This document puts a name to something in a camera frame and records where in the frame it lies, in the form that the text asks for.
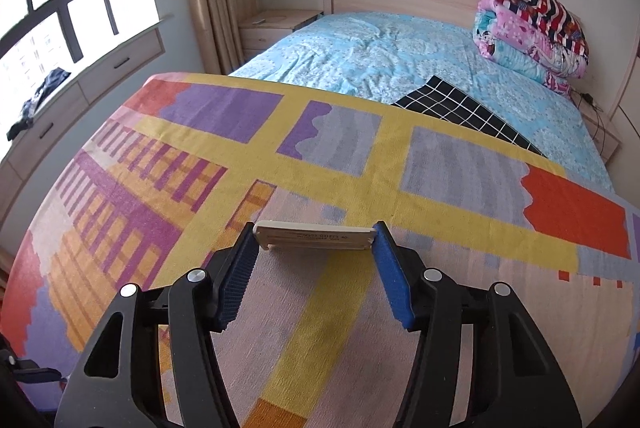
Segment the left wooden nightstand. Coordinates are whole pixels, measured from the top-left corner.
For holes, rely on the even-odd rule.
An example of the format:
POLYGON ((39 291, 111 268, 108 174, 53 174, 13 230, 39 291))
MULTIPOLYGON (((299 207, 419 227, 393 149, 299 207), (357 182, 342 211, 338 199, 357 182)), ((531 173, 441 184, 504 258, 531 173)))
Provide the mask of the left wooden nightstand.
POLYGON ((269 9, 239 24, 244 60, 260 55, 285 36, 303 29, 322 16, 321 10, 269 9))

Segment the beige card box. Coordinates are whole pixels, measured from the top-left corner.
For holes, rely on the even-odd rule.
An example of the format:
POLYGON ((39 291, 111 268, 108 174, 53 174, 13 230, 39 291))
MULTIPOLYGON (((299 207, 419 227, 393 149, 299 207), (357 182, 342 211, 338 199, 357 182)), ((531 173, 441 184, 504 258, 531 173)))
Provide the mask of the beige card box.
POLYGON ((262 249, 310 248, 362 251, 371 247, 373 228, 259 220, 254 234, 262 249))

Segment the folded colourful quilts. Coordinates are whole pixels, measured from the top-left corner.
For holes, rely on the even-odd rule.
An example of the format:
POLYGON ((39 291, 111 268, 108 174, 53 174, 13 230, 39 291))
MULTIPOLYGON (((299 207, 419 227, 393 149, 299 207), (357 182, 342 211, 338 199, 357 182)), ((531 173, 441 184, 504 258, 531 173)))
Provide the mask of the folded colourful quilts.
POLYGON ((588 68, 582 24, 558 0, 480 0, 473 40, 485 59, 565 98, 588 68))

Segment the dark blue cloth on sill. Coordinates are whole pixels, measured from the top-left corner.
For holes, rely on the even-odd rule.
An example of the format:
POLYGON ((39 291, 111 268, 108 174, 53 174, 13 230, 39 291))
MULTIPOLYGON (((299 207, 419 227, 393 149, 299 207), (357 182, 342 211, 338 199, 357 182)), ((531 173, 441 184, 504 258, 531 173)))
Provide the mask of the dark blue cloth on sill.
POLYGON ((6 133, 7 141, 13 141, 19 133, 34 126, 36 112, 52 92, 60 87, 68 77, 70 77, 70 72, 61 68, 55 68, 44 77, 43 82, 36 89, 34 96, 23 103, 21 118, 14 123, 6 133))

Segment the wooden window seat drawers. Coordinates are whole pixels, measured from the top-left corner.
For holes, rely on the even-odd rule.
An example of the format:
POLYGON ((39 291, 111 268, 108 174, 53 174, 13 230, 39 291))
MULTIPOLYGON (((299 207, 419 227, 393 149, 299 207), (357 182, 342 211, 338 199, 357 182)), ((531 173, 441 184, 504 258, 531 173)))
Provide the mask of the wooden window seat drawers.
POLYGON ((1 161, 1 216, 55 144, 89 110, 129 76, 165 53, 154 24, 107 52, 55 89, 35 115, 34 126, 18 134, 1 161))

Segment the wooden nightstand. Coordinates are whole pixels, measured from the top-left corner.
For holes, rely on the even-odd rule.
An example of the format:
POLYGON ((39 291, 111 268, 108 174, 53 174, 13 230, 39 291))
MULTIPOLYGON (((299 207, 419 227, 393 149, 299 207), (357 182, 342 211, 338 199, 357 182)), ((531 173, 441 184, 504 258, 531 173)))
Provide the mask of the wooden nightstand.
POLYGON ((260 55, 285 36, 303 29, 322 16, 321 10, 269 9, 239 24, 244 60, 260 55))
POLYGON ((577 107, 588 133, 605 165, 612 161, 622 146, 622 139, 617 133, 608 115, 598 106, 589 94, 573 92, 572 100, 577 107))

